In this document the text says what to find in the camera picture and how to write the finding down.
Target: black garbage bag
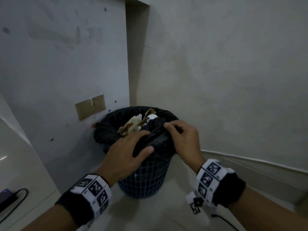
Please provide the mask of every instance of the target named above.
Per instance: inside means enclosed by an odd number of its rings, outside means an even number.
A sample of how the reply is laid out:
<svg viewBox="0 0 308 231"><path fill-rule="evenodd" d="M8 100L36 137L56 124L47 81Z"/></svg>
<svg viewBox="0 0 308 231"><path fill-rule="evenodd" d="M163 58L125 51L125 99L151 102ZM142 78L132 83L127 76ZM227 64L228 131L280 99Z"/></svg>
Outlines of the black garbage bag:
<svg viewBox="0 0 308 231"><path fill-rule="evenodd" d="M119 138L122 138L118 133L118 129L128 122L133 116L142 114L142 118L145 113L152 107L136 106L118 109L112 113L107 114L99 123L96 123L94 131L95 142L105 145L105 151L107 152L112 144L114 144ZM133 157L136 157L139 152L147 147L153 146L154 152L147 158L170 160L175 154L175 148L171 135L163 127L165 122L178 120L173 113L159 109L152 108L156 111L157 118L150 120L142 129L148 130L151 133L142 137L133 152Z"/></svg>

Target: person's right hand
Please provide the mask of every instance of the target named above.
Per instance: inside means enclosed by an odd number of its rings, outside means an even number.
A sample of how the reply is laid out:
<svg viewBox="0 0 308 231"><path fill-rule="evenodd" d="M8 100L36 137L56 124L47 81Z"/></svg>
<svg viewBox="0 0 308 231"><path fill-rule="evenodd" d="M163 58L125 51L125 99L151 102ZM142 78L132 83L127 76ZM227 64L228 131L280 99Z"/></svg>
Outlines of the person's right hand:
<svg viewBox="0 0 308 231"><path fill-rule="evenodd" d="M178 155L195 173L198 173L205 163L200 150L198 130L182 120L166 122L164 127L171 134Z"/></svg>

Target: forearm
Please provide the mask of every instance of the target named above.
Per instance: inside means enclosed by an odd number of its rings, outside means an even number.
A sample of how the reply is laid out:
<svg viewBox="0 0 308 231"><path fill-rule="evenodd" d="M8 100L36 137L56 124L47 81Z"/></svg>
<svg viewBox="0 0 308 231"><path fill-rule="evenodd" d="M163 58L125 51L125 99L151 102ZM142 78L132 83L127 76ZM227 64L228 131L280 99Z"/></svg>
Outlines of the forearm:
<svg viewBox="0 0 308 231"><path fill-rule="evenodd" d="M246 187L230 211L247 231L307 230L308 221Z"/></svg>
<svg viewBox="0 0 308 231"><path fill-rule="evenodd" d="M75 231L77 228L69 212L61 205L55 205L22 231Z"/></svg>

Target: hand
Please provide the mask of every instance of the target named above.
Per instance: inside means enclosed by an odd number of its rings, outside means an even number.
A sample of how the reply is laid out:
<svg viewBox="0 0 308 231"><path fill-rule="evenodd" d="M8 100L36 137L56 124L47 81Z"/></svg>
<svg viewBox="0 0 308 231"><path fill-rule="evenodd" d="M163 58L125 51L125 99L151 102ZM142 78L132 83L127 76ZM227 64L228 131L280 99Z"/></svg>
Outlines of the hand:
<svg viewBox="0 0 308 231"><path fill-rule="evenodd" d="M205 163L200 151L198 130L182 120L166 122L164 127L171 134L178 155L195 173L198 173Z"/></svg>
<svg viewBox="0 0 308 231"><path fill-rule="evenodd" d="M127 178L147 158L154 148L145 147L137 157L133 158L133 150L139 139L148 135L149 131L138 131L116 141L109 149L102 166L96 171L107 180L110 188L119 180Z"/></svg>

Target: blue trash bin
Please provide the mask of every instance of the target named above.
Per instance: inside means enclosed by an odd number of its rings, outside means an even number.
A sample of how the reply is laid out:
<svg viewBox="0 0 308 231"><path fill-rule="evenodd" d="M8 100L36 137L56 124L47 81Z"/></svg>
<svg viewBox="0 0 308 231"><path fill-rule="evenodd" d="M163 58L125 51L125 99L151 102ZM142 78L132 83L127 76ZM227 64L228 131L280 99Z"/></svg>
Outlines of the blue trash bin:
<svg viewBox="0 0 308 231"><path fill-rule="evenodd" d="M147 161L126 179L118 181L121 190L129 197L144 199L153 196L162 186L171 159Z"/></svg>

